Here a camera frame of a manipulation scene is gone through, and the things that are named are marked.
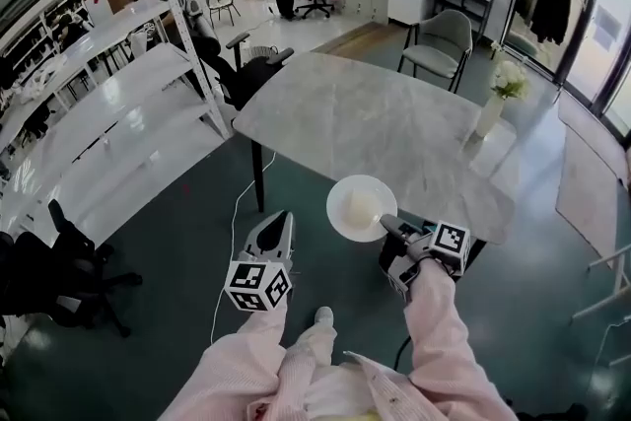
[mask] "chair armrest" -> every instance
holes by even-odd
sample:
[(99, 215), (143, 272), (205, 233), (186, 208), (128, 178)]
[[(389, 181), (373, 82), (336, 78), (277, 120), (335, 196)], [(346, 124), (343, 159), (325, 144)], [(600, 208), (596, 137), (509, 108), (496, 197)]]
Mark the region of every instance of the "chair armrest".
[(232, 39), (228, 44), (226, 44), (227, 49), (232, 49), (237, 44), (241, 44), (244, 40), (249, 37), (248, 32), (243, 32), (242, 34), (237, 35), (234, 39)]
[(293, 54), (294, 54), (294, 48), (288, 47), (287, 49), (284, 49), (280, 53), (275, 54), (274, 56), (270, 57), (265, 63), (267, 65), (277, 65), (287, 60), (287, 58), (289, 58)]

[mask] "plate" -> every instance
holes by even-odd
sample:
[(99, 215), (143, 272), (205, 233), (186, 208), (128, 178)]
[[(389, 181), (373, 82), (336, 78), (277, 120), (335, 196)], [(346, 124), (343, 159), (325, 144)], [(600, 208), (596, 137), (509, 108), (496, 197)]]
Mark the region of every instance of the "plate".
[[(372, 216), (364, 225), (352, 223), (350, 208), (358, 208), (364, 216)], [(326, 215), (338, 234), (357, 243), (370, 243), (386, 235), (379, 222), (383, 214), (396, 216), (396, 198), (383, 182), (370, 175), (350, 175), (339, 181), (326, 198)]]

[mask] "white floor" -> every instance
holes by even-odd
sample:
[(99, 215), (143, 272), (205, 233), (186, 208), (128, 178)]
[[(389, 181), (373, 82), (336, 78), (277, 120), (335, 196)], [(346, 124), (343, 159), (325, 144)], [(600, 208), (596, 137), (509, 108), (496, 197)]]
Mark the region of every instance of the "white floor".
[[(294, 7), (309, 3), (308, 0), (295, 0)], [(288, 22), (278, 14), (276, 0), (235, 0), (235, 5), (241, 16), (233, 10), (234, 27), (226, 11), (222, 13), (221, 21), (217, 15), (213, 15), (215, 32), (224, 46), (222, 56), (230, 63), (234, 63), (233, 52), (225, 46), (242, 32), (250, 33), (249, 44), (252, 46), (276, 46), (279, 51), (293, 47), (296, 53), (303, 53), (366, 23), (337, 11), (330, 18), (326, 18), (322, 12), (311, 11), (305, 20), (297, 18)]]

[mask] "gray chair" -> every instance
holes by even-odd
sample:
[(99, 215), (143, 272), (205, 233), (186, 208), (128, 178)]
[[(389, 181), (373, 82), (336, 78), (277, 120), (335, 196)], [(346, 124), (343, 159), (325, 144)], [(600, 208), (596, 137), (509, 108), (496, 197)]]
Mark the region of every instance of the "gray chair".
[[(414, 44), (410, 45), (412, 32)], [(421, 67), (432, 74), (451, 79), (449, 91), (454, 88), (454, 93), (457, 93), (464, 65), (472, 50), (469, 18), (458, 11), (446, 10), (410, 27), (396, 70), (401, 72), (403, 60), (408, 59), (414, 64), (414, 77), (416, 67)]]
[(237, 10), (234, 4), (235, 0), (206, 0), (206, 5), (208, 9), (210, 9), (210, 23), (215, 28), (215, 23), (213, 22), (213, 13), (219, 13), (219, 19), (221, 20), (221, 12), (226, 9), (228, 10), (228, 14), (230, 15), (230, 21), (233, 26), (235, 25), (235, 21), (233, 20), (233, 14), (230, 11), (231, 8), (235, 10), (235, 12), (241, 16), (241, 13)]

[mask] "green floor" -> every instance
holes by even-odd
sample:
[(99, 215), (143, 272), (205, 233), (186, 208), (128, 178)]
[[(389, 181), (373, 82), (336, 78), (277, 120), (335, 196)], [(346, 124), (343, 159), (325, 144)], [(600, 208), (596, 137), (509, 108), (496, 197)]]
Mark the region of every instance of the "green floor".
[[(385, 40), (362, 59), (395, 67), (403, 39), (400, 34)], [(483, 104), (491, 71), (485, 52), (477, 51), (460, 94)], [(458, 284), (457, 308), (479, 363), (518, 410), (565, 410), (580, 401), (590, 407), (590, 419), (628, 419), (620, 417), (628, 366), (597, 367), (587, 389), (604, 329), (625, 309), (631, 312), (631, 298), (568, 324), (573, 312), (609, 293), (613, 275), (606, 267), (586, 274), (597, 256), (555, 211), (565, 127), (552, 103), (554, 88), (534, 74), (530, 78), (527, 101), (505, 110), (518, 129), (522, 160), (513, 229), (504, 245), (484, 249)], [(112, 297), (132, 327), (131, 337), (121, 339), (110, 325), (84, 330), (38, 323), (7, 366), (13, 420), (144, 421), (160, 415), (209, 344), (234, 202), (250, 181), (249, 144), (236, 137), (115, 234), (110, 242), (119, 253), (109, 272), (134, 269), (145, 279), (142, 287)], [(401, 303), (377, 266), (379, 245), (350, 243), (333, 231), (325, 213), (332, 181), (277, 157), (265, 183), (267, 210), (289, 209), (297, 220), (298, 274), (285, 343), (318, 306), (330, 305), (339, 333), (334, 361), (349, 349), (391, 365), (406, 329)], [(622, 190), (619, 200), (618, 242), (624, 244), (631, 239), (631, 213)], [(237, 247), (260, 219), (249, 193), (236, 222)], [(224, 302), (218, 335), (245, 319)], [(604, 356), (629, 352), (626, 328), (613, 333)], [(409, 354), (401, 368), (409, 370)]]

